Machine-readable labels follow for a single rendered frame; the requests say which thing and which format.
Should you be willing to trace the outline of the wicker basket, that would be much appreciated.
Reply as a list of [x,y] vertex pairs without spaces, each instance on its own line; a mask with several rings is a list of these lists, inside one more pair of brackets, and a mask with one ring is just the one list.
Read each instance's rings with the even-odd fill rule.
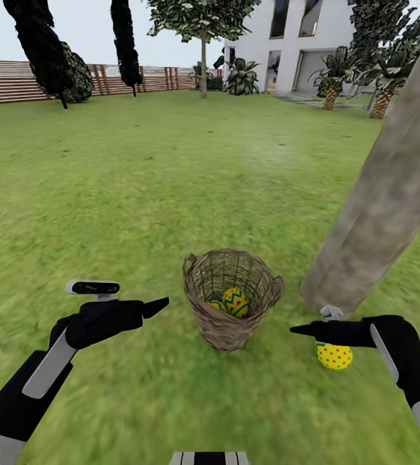
[[[198,295],[201,293],[201,291],[194,293],[195,283],[197,283],[197,280],[200,280],[201,284],[198,283],[198,285],[202,285],[203,289],[205,282],[210,280],[205,279],[207,278],[208,274],[205,276],[198,276],[198,279],[194,279],[193,284],[190,287],[190,277],[193,276],[193,271],[196,272],[198,267],[202,266],[203,260],[207,261],[208,257],[211,257],[212,260],[212,256],[215,253],[219,254],[223,252],[228,252],[230,254],[237,253],[238,257],[242,254],[242,256],[245,256],[246,258],[251,258],[251,260],[259,262],[259,266],[263,269],[263,271],[261,271],[259,274],[259,282],[261,279],[263,279],[263,273],[265,273],[266,277],[268,278],[268,283],[265,282],[268,289],[265,291],[264,297],[261,299],[260,304],[257,304],[256,307],[252,307],[254,305],[251,305],[251,302],[254,301],[252,297],[255,296],[257,287],[259,286],[254,289],[254,293],[252,293],[252,296],[250,297],[251,302],[247,305],[250,309],[250,314],[245,320],[238,318],[234,319],[232,316],[228,315],[226,316],[221,311],[216,310],[215,306],[208,306],[206,304],[207,300],[205,300],[205,298],[207,298],[206,293],[201,298],[201,301],[198,300]],[[192,265],[191,268],[186,271],[185,262],[188,262],[189,260],[191,260]],[[270,269],[267,267],[267,264],[265,264],[262,259],[254,255],[250,255],[243,250],[221,247],[220,249],[214,249],[201,255],[192,253],[187,254],[183,261],[184,264],[182,272],[185,279],[185,293],[188,297],[188,301],[190,302],[192,313],[196,319],[201,338],[203,338],[206,343],[210,344],[214,349],[221,353],[238,351],[243,345],[252,339],[252,336],[259,329],[259,326],[266,318],[267,313],[281,299],[284,292],[284,278],[281,276],[274,278],[270,272]],[[220,267],[223,267],[224,265],[225,262],[222,265],[215,266],[214,261],[212,261],[211,265],[207,266],[207,272],[210,270],[214,271],[214,269],[220,269]],[[248,265],[250,265],[248,270],[251,270],[252,261],[248,263]],[[250,271],[248,270],[247,274],[250,275]],[[212,278],[215,278],[215,274],[211,274],[211,276]],[[223,295],[215,294],[215,296],[212,298],[218,298],[220,300],[222,297]],[[265,302],[265,297],[269,297],[268,303]],[[256,300],[254,302],[256,302]]]

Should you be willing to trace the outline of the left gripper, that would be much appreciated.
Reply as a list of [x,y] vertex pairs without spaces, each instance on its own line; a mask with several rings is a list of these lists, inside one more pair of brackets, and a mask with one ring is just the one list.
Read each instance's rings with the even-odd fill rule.
[[121,331],[143,326],[142,318],[151,318],[169,305],[169,297],[143,303],[138,300],[87,302],[80,307],[76,332],[86,344],[96,344]]

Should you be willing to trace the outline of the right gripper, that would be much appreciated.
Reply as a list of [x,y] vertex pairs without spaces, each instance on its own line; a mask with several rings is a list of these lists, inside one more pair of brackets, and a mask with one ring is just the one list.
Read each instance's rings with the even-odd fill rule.
[[311,324],[294,326],[290,328],[292,333],[314,336],[316,342],[330,343],[333,346],[351,346],[353,340],[349,337],[349,321],[313,321]]

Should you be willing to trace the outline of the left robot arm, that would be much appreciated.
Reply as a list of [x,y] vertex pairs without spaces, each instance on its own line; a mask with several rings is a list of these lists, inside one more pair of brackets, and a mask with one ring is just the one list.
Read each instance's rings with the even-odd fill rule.
[[169,297],[148,303],[119,301],[111,296],[119,290],[119,284],[106,280],[66,284],[68,294],[95,295],[95,302],[58,320],[48,351],[35,350],[0,391],[0,465],[14,465],[73,369],[70,362],[79,349],[142,327],[142,318],[151,318],[169,305]]

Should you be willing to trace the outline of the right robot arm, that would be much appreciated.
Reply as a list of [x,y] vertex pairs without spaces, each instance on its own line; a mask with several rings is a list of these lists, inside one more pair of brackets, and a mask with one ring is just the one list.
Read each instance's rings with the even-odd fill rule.
[[324,321],[294,326],[292,333],[314,336],[316,342],[333,346],[378,348],[398,388],[420,428],[420,341],[413,325],[399,315],[363,317],[360,322],[341,321],[339,308],[327,305],[321,312]]

